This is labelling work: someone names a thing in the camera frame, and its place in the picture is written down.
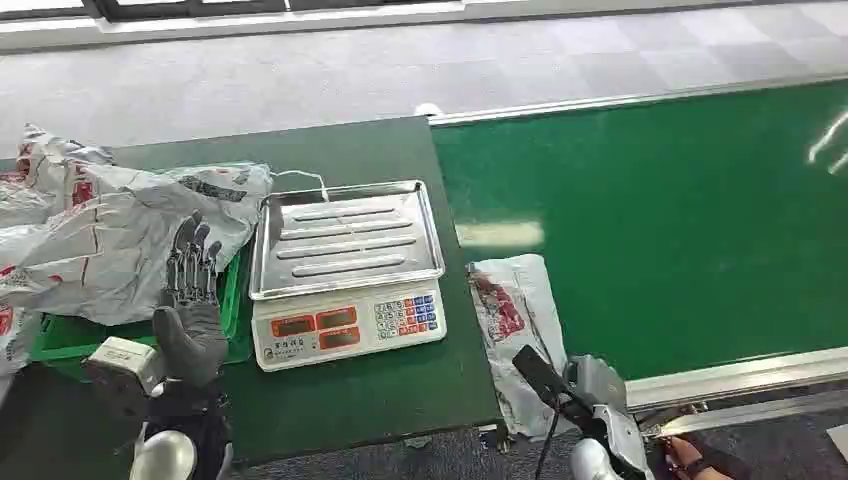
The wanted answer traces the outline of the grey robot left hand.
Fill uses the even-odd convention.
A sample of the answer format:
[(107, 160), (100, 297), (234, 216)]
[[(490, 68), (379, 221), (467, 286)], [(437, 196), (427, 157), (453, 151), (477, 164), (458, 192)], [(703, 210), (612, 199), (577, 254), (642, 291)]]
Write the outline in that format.
[(199, 211), (178, 226), (166, 261), (165, 283), (152, 324), (167, 375), (194, 387), (218, 376), (228, 351), (220, 325), (216, 260), (221, 243)]

